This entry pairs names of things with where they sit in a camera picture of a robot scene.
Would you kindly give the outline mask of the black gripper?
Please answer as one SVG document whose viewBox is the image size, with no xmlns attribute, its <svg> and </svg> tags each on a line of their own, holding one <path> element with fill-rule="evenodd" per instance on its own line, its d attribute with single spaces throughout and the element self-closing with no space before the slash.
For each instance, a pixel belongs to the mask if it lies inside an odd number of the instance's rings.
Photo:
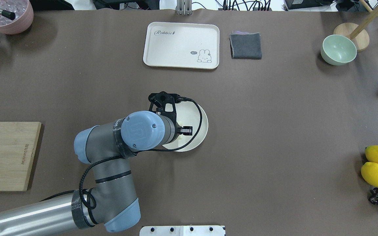
<svg viewBox="0 0 378 236">
<path fill-rule="evenodd" d="M 180 135 L 193 136 L 193 127 L 191 126 L 181 126 L 178 122 L 175 123 L 175 138 Z"/>
</svg>

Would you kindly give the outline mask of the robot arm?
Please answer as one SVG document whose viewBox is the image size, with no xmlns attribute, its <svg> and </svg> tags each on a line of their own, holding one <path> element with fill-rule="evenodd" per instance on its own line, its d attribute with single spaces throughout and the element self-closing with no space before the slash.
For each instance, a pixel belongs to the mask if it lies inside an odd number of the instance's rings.
<svg viewBox="0 0 378 236">
<path fill-rule="evenodd" d="M 141 217 L 129 158 L 154 150 L 179 135 L 191 135 L 165 112 L 138 111 L 78 133 L 74 150 L 89 167 L 78 189 L 39 203 L 0 212 L 0 236 L 53 236 L 103 224 L 125 231 Z"/>
</svg>

